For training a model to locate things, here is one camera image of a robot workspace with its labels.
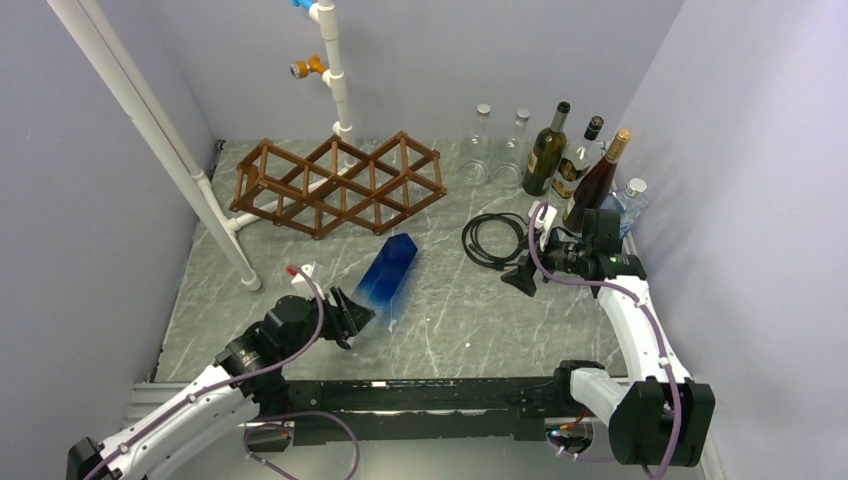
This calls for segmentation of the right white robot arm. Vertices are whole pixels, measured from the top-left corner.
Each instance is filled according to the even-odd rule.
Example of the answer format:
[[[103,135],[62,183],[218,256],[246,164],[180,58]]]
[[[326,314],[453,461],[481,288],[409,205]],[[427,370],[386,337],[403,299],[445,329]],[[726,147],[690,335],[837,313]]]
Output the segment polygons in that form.
[[[620,216],[588,209],[582,237],[556,241],[550,222],[554,208],[532,204],[528,218],[528,256],[502,281],[528,296],[534,276],[551,282],[588,286],[606,312],[625,360],[628,382],[614,380],[598,362],[566,360],[543,390],[557,411],[581,408],[607,428],[613,458],[639,465],[652,479],[669,467],[699,464],[715,408],[711,387],[696,382],[673,352],[657,318],[646,271],[640,259],[623,251]]]

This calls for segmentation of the clear glass bottle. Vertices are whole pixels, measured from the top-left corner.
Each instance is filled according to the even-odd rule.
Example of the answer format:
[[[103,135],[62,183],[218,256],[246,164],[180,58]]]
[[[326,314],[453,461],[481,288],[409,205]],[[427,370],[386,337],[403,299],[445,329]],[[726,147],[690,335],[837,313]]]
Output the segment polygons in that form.
[[[525,133],[531,113],[518,108],[510,126],[496,139],[490,162],[490,179],[504,188],[514,188],[520,183],[527,141]]]
[[[489,104],[477,105],[474,124],[460,148],[459,174],[468,186],[482,185],[489,178],[487,128],[490,115]]]

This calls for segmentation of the olive green bottle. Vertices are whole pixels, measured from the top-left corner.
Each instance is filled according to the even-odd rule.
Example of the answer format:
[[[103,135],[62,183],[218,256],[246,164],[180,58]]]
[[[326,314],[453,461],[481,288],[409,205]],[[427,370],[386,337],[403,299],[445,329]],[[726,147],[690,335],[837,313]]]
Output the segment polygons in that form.
[[[540,197],[548,193],[568,143],[563,127],[570,111],[569,102],[559,102],[550,126],[537,134],[521,183],[528,195]]]

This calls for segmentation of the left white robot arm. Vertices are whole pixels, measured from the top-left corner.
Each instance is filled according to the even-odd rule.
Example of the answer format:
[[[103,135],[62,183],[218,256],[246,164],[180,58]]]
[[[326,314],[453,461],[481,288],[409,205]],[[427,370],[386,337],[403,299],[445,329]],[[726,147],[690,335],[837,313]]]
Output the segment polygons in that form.
[[[288,382],[283,366],[318,339],[351,349],[353,338],[375,316],[339,287],[331,288],[326,299],[281,297],[153,413],[107,439],[77,442],[68,452],[67,478],[148,479],[215,424],[272,420],[316,408],[321,399],[317,387]]]

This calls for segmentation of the dark bottle gold foil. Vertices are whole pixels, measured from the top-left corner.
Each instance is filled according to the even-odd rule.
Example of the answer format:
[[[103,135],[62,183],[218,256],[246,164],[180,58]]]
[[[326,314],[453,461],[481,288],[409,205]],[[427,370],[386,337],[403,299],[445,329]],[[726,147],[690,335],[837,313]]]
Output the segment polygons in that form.
[[[631,139],[632,132],[629,129],[619,130],[605,155],[578,185],[563,217],[563,226],[567,231],[580,234],[585,211],[600,207],[603,199],[610,192],[619,159]]]

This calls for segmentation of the blue labelled clear bottle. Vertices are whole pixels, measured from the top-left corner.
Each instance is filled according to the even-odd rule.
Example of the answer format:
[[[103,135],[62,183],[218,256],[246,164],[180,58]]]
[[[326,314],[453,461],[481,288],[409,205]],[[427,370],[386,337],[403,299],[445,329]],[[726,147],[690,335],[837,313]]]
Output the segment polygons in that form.
[[[632,229],[638,217],[649,207],[645,195],[647,183],[634,177],[620,189],[611,191],[601,204],[602,210],[619,214],[619,237],[624,238]]]

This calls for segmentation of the clear bottle black cap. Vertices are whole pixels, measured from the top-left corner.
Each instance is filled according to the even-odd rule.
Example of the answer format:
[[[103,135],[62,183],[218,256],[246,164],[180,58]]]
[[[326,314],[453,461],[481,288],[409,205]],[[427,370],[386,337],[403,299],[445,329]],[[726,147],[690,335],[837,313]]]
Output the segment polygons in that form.
[[[603,156],[597,141],[603,126],[604,119],[595,115],[583,135],[569,141],[552,181],[552,189],[562,199],[573,196],[581,179]]]

